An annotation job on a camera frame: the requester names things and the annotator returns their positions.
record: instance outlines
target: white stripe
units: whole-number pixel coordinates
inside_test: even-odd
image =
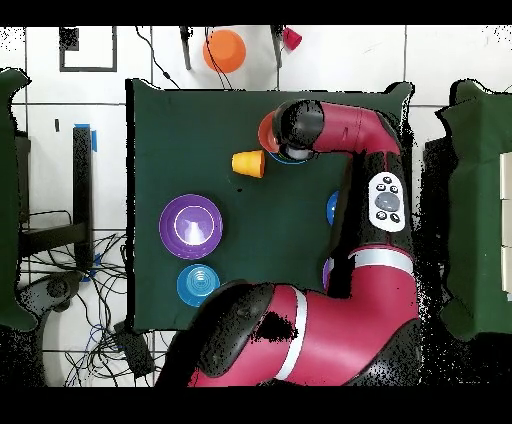
[[[353,252],[349,259],[355,256],[355,266],[359,268],[367,265],[385,265],[401,269],[413,275],[412,260],[409,256],[390,249],[364,249]]]
[[[299,358],[300,351],[302,350],[302,343],[304,342],[304,334],[306,332],[306,319],[308,317],[308,301],[306,296],[295,287],[295,295],[297,296],[297,315],[295,316],[295,329],[297,330],[297,337],[290,343],[288,355],[284,360],[283,366],[276,375],[278,380],[286,380],[290,373],[293,371],[297,359]]]

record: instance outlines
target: orange cup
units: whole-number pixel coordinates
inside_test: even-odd
[[[235,153],[231,160],[231,167],[238,174],[262,178],[265,171],[265,154],[263,150]]]
[[[203,57],[206,64],[218,72],[212,61],[212,56],[217,67],[225,74],[236,71],[245,60],[245,44],[242,37],[229,29],[213,32],[208,37],[208,45],[206,42],[203,44]]]

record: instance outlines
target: red cup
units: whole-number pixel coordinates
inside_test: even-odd
[[[302,36],[290,28],[285,28],[283,31],[283,41],[286,47],[290,50],[295,50],[302,41]]]

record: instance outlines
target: chair leg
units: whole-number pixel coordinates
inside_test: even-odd
[[[279,48],[279,42],[281,41],[283,26],[270,25],[270,33],[272,34],[272,43],[274,44],[274,54],[276,55],[277,67],[281,68],[281,49]]]
[[[190,66],[190,50],[188,47],[188,39],[190,38],[190,33],[188,32],[188,27],[180,26],[180,34],[181,34],[181,45],[183,46],[183,57],[185,58],[185,68],[187,71],[192,69]]]
[[[29,192],[28,192],[28,154],[30,153],[30,139],[26,133],[17,133],[15,137],[16,158],[18,160],[18,184],[20,191],[20,223],[28,222],[29,218]]]

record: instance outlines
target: purple bowl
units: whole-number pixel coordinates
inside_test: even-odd
[[[200,259],[212,253],[222,238],[222,217],[215,204],[203,196],[176,197],[164,209],[160,238],[173,255]]]

